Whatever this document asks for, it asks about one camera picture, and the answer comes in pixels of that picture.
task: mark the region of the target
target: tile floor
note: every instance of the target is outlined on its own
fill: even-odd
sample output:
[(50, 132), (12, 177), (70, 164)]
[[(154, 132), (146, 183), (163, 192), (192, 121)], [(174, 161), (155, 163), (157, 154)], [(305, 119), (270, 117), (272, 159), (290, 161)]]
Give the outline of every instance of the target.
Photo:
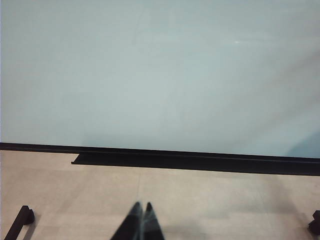
[(76, 154), (1, 151), (1, 239), (22, 205), (20, 240), (107, 240), (150, 201), (166, 240), (316, 240), (320, 177), (72, 165)]

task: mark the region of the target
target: black wheel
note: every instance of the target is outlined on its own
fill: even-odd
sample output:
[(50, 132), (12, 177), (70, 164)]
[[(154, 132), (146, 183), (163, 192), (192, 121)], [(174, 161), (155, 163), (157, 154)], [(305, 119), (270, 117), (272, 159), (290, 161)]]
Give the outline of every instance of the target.
[(35, 221), (34, 211), (32, 211), (32, 209), (30, 209), (28, 218), (26, 219), (24, 225), (32, 224), (34, 221)]
[(316, 220), (309, 223), (310, 231), (315, 235), (320, 235), (320, 225)]

